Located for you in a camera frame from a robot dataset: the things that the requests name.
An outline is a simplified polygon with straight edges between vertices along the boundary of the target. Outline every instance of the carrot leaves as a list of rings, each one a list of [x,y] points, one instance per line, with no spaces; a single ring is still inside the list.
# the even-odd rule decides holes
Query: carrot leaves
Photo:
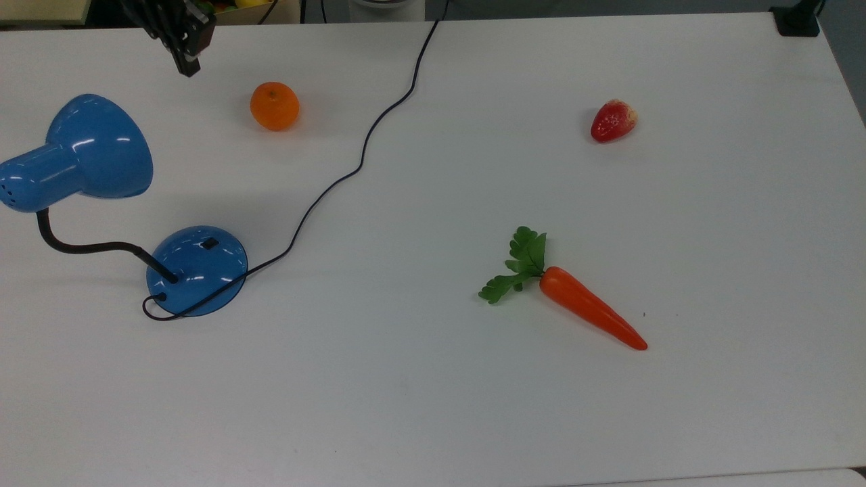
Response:
[[[514,272],[513,276],[496,276],[489,280],[487,285],[478,293],[482,299],[490,304],[498,302],[510,289],[523,290],[523,283],[532,277],[541,277],[544,274],[544,249],[547,234],[539,235],[525,226],[521,226],[514,233],[511,240],[511,251],[514,260],[505,261],[505,266]]]

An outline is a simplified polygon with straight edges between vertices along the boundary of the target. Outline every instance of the black power cord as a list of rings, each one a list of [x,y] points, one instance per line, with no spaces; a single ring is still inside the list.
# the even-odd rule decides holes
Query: black power cord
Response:
[[[154,301],[154,302],[164,301],[165,298],[166,298],[166,296],[165,296],[164,293],[160,293],[160,294],[157,294],[157,295],[150,295],[150,296],[146,297],[146,299],[141,303],[141,309],[142,309],[142,311],[144,311],[145,315],[147,315],[148,318],[151,318],[152,320],[156,320],[156,321],[171,321],[171,320],[177,320],[177,318],[180,318],[180,317],[182,317],[182,316],[184,316],[184,315],[188,315],[189,313],[195,311],[196,309],[201,308],[204,304],[206,304],[207,302],[209,302],[209,301],[212,300],[213,298],[215,298],[215,297],[217,297],[218,295],[222,294],[222,293],[223,293],[224,291],[226,291],[228,288],[231,288],[232,286],[238,284],[240,281],[246,279],[247,277],[251,276],[252,274],[255,274],[255,273],[258,272],[259,270],[262,270],[262,269],[268,267],[270,264],[279,261],[280,259],[282,259],[283,257],[285,257],[285,256],[286,256],[286,255],[287,255],[287,254],[292,250],[292,248],[294,247],[294,243],[295,243],[295,241],[298,239],[298,234],[301,233],[301,228],[304,226],[304,223],[307,221],[307,218],[310,216],[310,213],[313,211],[313,208],[315,208],[316,205],[319,204],[319,202],[320,202],[320,201],[325,197],[325,195],[327,195],[327,194],[328,194],[328,193],[329,193],[329,192],[334,188],[334,186],[336,186],[336,185],[342,183],[343,181],[345,181],[345,180],[349,179],[350,177],[354,176],[355,174],[358,174],[358,172],[360,172],[361,168],[364,167],[364,161],[365,161],[365,157],[366,157],[366,154],[367,154],[367,145],[368,145],[369,142],[370,142],[370,137],[371,137],[372,134],[373,134],[373,130],[376,129],[376,127],[378,126],[379,122],[381,122],[382,119],[383,119],[383,118],[384,118],[388,113],[391,112],[391,110],[393,110],[394,108],[399,107],[400,105],[402,105],[403,102],[406,101],[406,100],[409,98],[409,96],[412,95],[412,93],[415,91],[415,86],[417,85],[417,80],[418,80],[418,71],[419,71],[419,69],[421,68],[421,60],[422,60],[423,57],[424,57],[424,51],[427,50],[427,45],[430,44],[430,38],[433,37],[433,33],[436,31],[436,26],[437,26],[437,25],[439,25],[439,21],[438,21],[438,20],[436,20],[436,21],[433,22],[433,26],[430,28],[430,32],[427,34],[427,38],[424,39],[424,44],[423,44],[423,46],[421,47],[421,52],[418,54],[418,58],[415,60],[415,70],[414,70],[413,73],[412,73],[412,83],[411,83],[411,85],[410,85],[410,87],[409,87],[409,90],[408,90],[408,91],[406,92],[406,94],[404,94],[404,95],[403,95],[399,100],[397,100],[396,102],[394,102],[390,107],[387,107],[387,108],[384,110],[384,112],[382,112],[382,113],[379,115],[379,117],[376,118],[376,121],[373,122],[372,126],[370,126],[370,130],[367,131],[367,135],[366,135],[366,137],[364,138],[364,145],[363,145],[363,147],[361,148],[361,159],[360,159],[360,161],[359,161],[359,163],[358,163],[358,166],[355,167],[355,169],[352,170],[351,172],[349,172],[347,175],[345,175],[345,176],[343,176],[342,178],[337,179],[336,181],[334,181],[333,183],[331,183],[331,185],[329,185],[329,186],[328,186],[328,187],[327,187],[327,188],[326,188],[326,189],[325,189],[325,190],[324,190],[324,191],[319,195],[319,197],[316,198],[315,201],[313,201],[313,204],[310,205],[309,208],[307,208],[307,211],[304,212],[304,216],[301,218],[301,221],[298,223],[297,228],[295,228],[295,230],[294,230],[294,234],[292,235],[292,240],[288,243],[288,247],[287,247],[287,248],[286,248],[286,249],[285,249],[285,250],[284,250],[280,255],[278,255],[278,256],[276,256],[276,257],[274,257],[274,258],[272,258],[272,259],[270,259],[270,260],[268,260],[268,261],[266,261],[266,262],[264,262],[264,263],[261,263],[261,264],[255,266],[253,269],[249,269],[249,270],[247,270],[246,272],[244,272],[244,273],[241,274],[240,276],[238,276],[238,277],[232,279],[230,282],[226,283],[226,284],[223,285],[221,288],[217,289],[216,291],[214,291],[214,292],[211,293],[210,295],[206,296],[206,297],[205,297],[204,299],[202,299],[201,301],[197,302],[196,304],[193,304],[192,306],[188,307],[187,309],[185,309],[185,310],[183,310],[183,311],[181,311],[181,312],[179,312],[179,313],[176,313],[176,314],[174,314],[174,315],[169,315],[169,316],[156,316],[156,315],[152,314],[150,311],[147,310],[147,303],[148,303],[148,302],[150,302],[150,301]]]
[[[271,6],[268,7],[268,11],[265,12],[265,15],[262,16],[262,19],[258,22],[257,25],[262,25],[263,23],[265,23],[266,20],[268,20],[268,16],[270,15],[271,11],[274,10],[274,7],[276,7],[276,3],[279,1],[280,0],[274,0],[273,2],[271,2]],[[301,1],[301,23],[304,23],[304,7],[306,7],[306,4],[306,0]]]

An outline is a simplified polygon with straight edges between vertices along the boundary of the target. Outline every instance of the fake fruit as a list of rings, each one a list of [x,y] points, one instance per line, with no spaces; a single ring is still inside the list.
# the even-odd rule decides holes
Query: fake fruit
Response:
[[[594,295],[568,272],[559,267],[544,268],[547,234],[538,234],[521,226],[511,240],[511,256],[505,261],[514,276],[496,276],[489,280],[478,296],[490,304],[498,302],[509,290],[523,290],[523,283],[540,277],[541,292],[592,325],[613,335],[635,350],[646,350],[647,342],[610,306]]]
[[[636,123],[637,112],[628,103],[611,100],[598,110],[590,133],[598,142],[610,142],[631,132]]]
[[[270,0],[235,0],[235,5],[237,5],[238,9],[246,9],[248,7],[264,5],[265,3],[270,3]]]
[[[292,88],[278,82],[262,83],[249,99],[249,111],[255,121],[268,130],[289,128],[298,118],[301,104]]]

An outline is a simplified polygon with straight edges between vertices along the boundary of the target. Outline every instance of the carrot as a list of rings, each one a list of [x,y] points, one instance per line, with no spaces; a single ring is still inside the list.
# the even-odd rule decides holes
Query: carrot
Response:
[[[511,241],[511,256],[505,265],[515,274],[496,276],[478,293],[490,304],[498,302],[510,289],[523,290],[523,283],[540,277],[541,292],[558,305],[568,309],[589,323],[613,335],[622,343],[636,350],[646,350],[647,342],[631,325],[610,306],[565,270],[544,267],[546,233],[538,234],[521,226]]]
[[[548,267],[539,285],[541,292],[559,306],[612,334],[635,350],[647,349],[647,342],[622,316],[563,269]]]

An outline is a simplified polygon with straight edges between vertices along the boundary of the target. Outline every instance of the lamp gooseneck arm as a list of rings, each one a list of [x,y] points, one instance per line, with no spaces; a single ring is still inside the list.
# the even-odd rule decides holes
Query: lamp gooseneck arm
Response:
[[[178,277],[171,273],[163,264],[159,263],[152,255],[145,252],[138,245],[132,245],[126,242],[105,242],[91,243],[88,245],[71,245],[69,243],[57,240],[54,233],[51,231],[51,223],[48,220],[48,208],[36,212],[36,221],[39,224],[39,233],[42,239],[52,249],[63,252],[64,254],[95,254],[98,252],[108,252],[110,250],[123,250],[132,253],[134,256],[141,259],[148,267],[157,271],[168,282],[174,284],[178,282]]]

